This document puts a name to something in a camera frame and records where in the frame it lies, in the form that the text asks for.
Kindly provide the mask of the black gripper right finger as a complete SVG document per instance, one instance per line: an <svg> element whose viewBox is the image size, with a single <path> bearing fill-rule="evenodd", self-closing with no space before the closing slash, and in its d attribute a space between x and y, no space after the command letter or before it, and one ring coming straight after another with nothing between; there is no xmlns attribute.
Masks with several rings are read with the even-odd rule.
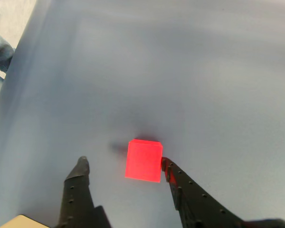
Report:
<svg viewBox="0 0 285 228"><path fill-rule="evenodd" d="M161 170L169 183L175 209L184 228L285 228L285 220L244 221L208 194L199 184L167 157Z"/></svg>

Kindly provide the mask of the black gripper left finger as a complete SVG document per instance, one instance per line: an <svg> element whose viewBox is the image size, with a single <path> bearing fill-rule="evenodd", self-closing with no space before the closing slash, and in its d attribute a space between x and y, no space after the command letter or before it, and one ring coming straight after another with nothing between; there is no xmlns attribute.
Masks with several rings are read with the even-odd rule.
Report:
<svg viewBox="0 0 285 228"><path fill-rule="evenodd" d="M111 227L104 208L93 204L89 173L89 162L81 156L64 181L58 228Z"/></svg>

